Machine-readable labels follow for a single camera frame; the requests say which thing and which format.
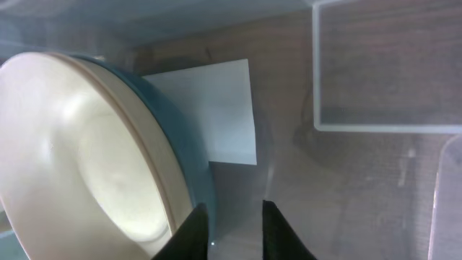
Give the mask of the large cream bowl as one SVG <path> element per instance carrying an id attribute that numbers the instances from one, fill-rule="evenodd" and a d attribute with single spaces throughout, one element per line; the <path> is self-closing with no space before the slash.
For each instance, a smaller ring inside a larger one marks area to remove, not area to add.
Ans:
<path id="1" fill-rule="evenodd" d="M 95 84 L 51 53 L 1 66 L 1 203 L 30 259 L 150 259 L 169 233 L 149 169 Z"/>
<path id="2" fill-rule="evenodd" d="M 171 141 L 141 92 L 152 90 L 151 84 L 93 58 L 58 53 L 51 56 L 73 66 L 95 84 L 97 91 L 116 111 L 149 169 L 149 184 L 156 188 L 169 233 L 174 234 L 193 207 Z"/>

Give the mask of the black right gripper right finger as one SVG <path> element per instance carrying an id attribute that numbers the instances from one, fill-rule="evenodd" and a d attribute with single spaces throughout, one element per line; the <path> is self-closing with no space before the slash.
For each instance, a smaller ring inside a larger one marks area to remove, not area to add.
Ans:
<path id="1" fill-rule="evenodd" d="M 263 200 L 263 260 L 316 260 L 273 201 Z"/>

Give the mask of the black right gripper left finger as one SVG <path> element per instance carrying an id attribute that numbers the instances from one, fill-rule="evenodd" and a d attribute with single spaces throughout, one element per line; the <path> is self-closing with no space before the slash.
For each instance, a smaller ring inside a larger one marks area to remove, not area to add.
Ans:
<path id="1" fill-rule="evenodd" d="M 208 247 L 209 216 L 200 203 L 152 260 L 207 260 Z"/>

